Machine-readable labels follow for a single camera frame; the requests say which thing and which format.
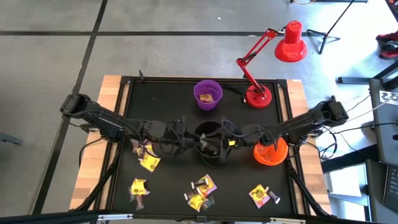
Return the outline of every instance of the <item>lamp shade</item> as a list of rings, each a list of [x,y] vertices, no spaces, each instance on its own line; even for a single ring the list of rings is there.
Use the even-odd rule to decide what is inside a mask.
[[[275,56],[283,62],[298,62],[307,56],[308,49],[301,38],[303,26],[299,21],[287,24],[285,37],[275,48]]]

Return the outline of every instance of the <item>orange cup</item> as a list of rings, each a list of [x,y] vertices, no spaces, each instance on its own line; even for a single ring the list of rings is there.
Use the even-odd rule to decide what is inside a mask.
[[[278,139],[277,147],[275,151],[275,146],[273,144],[270,146],[263,146],[257,143],[253,150],[254,158],[261,164],[276,166],[285,160],[289,151],[289,147],[283,138]]]

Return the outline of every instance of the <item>tripod stand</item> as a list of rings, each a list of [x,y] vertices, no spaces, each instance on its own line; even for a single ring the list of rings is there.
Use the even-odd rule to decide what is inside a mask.
[[[348,4],[347,8],[343,11],[343,13],[340,15],[340,17],[336,20],[336,22],[333,24],[333,26],[330,28],[330,30],[327,33],[324,32],[319,32],[316,30],[311,30],[311,29],[307,29],[307,32],[310,34],[311,32],[315,33],[315,34],[319,34],[322,37],[322,44],[321,44],[321,48],[318,52],[318,54],[322,54],[323,49],[325,48],[325,44],[326,44],[326,40],[328,38],[334,38],[335,40],[340,40],[339,37],[332,37],[329,36],[330,32],[333,30],[333,28],[335,28],[336,24],[338,23],[338,21],[343,17],[344,13],[346,13],[347,9],[352,5],[352,3],[354,3],[355,0],[351,0],[351,2]]]

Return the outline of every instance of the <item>lamp base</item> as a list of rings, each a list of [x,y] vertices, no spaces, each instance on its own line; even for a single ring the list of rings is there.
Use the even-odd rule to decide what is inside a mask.
[[[256,93],[254,85],[251,85],[246,91],[246,101],[250,106],[258,109],[265,108],[269,105],[272,99],[271,91],[263,85],[264,92]]]

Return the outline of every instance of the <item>purple cup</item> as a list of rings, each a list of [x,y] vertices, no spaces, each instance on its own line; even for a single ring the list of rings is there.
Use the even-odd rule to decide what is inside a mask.
[[[211,94],[213,97],[212,103],[204,103],[200,101],[200,95]],[[197,99],[198,106],[202,110],[212,110],[217,106],[219,100],[223,97],[223,89],[221,86],[213,80],[202,80],[193,87],[193,95]]]

